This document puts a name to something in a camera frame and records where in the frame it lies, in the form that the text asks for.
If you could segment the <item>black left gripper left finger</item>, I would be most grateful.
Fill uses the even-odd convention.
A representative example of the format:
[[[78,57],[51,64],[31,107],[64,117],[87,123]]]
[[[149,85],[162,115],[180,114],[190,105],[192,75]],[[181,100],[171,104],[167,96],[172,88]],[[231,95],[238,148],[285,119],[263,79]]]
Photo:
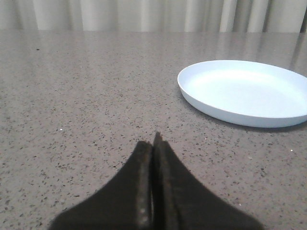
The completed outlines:
[[[139,141],[124,166],[88,199],[60,213],[51,230],[151,230],[152,145]]]

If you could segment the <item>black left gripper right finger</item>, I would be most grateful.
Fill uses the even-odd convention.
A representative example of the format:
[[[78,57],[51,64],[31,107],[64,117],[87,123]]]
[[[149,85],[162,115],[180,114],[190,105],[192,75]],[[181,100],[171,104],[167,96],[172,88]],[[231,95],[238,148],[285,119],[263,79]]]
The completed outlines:
[[[199,182],[159,132],[153,142],[153,223],[157,230],[263,229],[255,218]]]

